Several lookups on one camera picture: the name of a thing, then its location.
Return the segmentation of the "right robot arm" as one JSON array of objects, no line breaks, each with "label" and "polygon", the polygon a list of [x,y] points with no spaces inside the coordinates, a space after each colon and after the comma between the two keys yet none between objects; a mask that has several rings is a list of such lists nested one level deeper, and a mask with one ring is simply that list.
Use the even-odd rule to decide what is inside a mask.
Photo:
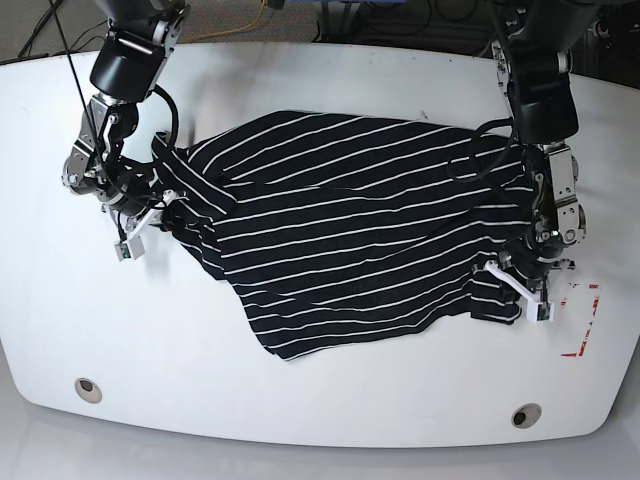
[{"label": "right robot arm", "polygon": [[81,127],[64,163],[61,180],[75,195],[91,194],[114,222],[119,260],[144,252],[141,234],[159,227],[164,211],[181,193],[156,184],[156,164],[122,153],[139,124],[138,106],[151,95],[171,114],[168,144],[177,139],[179,116],[157,81],[175,50],[190,7],[184,1],[101,1],[107,35],[90,74],[97,92],[83,102]]}]

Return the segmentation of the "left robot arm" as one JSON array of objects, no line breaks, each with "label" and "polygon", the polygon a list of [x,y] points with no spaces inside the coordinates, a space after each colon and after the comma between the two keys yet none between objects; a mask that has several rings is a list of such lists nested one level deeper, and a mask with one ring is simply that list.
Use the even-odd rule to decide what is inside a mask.
[{"label": "left robot arm", "polygon": [[567,139],[579,130],[571,93],[571,49],[600,9],[598,1],[490,1],[487,11],[495,29],[491,43],[498,85],[510,115],[478,127],[471,136],[501,127],[511,133],[505,149],[518,146],[524,173],[533,181],[533,197],[522,204],[525,227],[508,238],[496,258],[473,269],[490,279],[490,290],[504,299],[474,298],[477,319],[510,324],[523,316],[551,321],[549,274],[571,266],[566,248],[587,231],[579,203],[577,161]]}]

